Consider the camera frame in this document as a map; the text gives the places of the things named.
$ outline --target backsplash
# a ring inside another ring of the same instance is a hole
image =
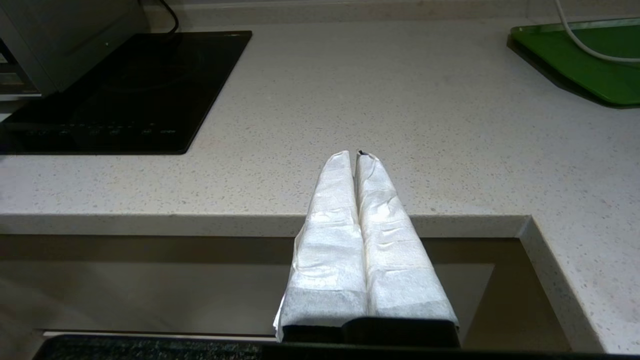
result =
[[[445,20],[492,17],[557,21],[553,0],[167,0],[183,30],[204,26]],[[156,0],[142,0],[152,29],[173,26]],[[640,16],[639,0],[562,0],[568,18]]]

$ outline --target induction cooktop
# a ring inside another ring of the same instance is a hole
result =
[[[134,35],[64,92],[0,123],[0,153],[184,154],[251,35]]]

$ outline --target white speckled countertop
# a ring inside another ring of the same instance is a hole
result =
[[[289,236],[327,157],[364,149],[421,236],[522,236],[531,215],[556,311],[588,319],[564,320],[574,348],[592,327],[640,353],[640,110],[556,88],[505,46],[527,23],[247,27],[185,155],[0,158],[0,232]]]

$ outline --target green cutting board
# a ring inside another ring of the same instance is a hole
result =
[[[585,45],[601,54],[640,58],[640,19],[571,25]],[[621,106],[640,104],[640,63],[595,58],[577,47],[561,24],[517,26],[511,37],[600,99]]]

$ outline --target power cord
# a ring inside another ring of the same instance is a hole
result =
[[[585,51],[589,55],[592,55],[598,59],[603,59],[607,61],[616,61],[616,62],[622,62],[622,63],[640,63],[640,58],[619,58],[617,56],[600,54],[599,52],[593,50],[587,45],[584,45],[580,41],[580,39],[577,36],[575,36],[575,34],[573,33],[573,30],[571,30],[571,27],[569,27],[569,23],[566,21],[566,17],[564,17],[564,11],[562,10],[562,6],[560,5],[560,0],[556,0],[556,8],[558,10],[558,15],[560,15],[560,21],[562,21],[564,30],[566,30],[566,34],[569,35],[571,40],[573,40],[573,42],[575,42],[575,44],[578,45],[579,48],[581,48],[583,51]]]
[[[165,0],[158,0],[158,1],[164,6],[164,8],[166,8],[166,11],[168,11],[173,17],[173,29],[169,30],[169,32],[167,33],[168,35],[171,35],[175,33],[176,30],[178,30],[178,26],[180,26],[180,22],[178,21],[178,17],[175,15],[175,12],[173,12],[173,9],[171,8],[171,6],[169,6],[169,4],[167,4]]]

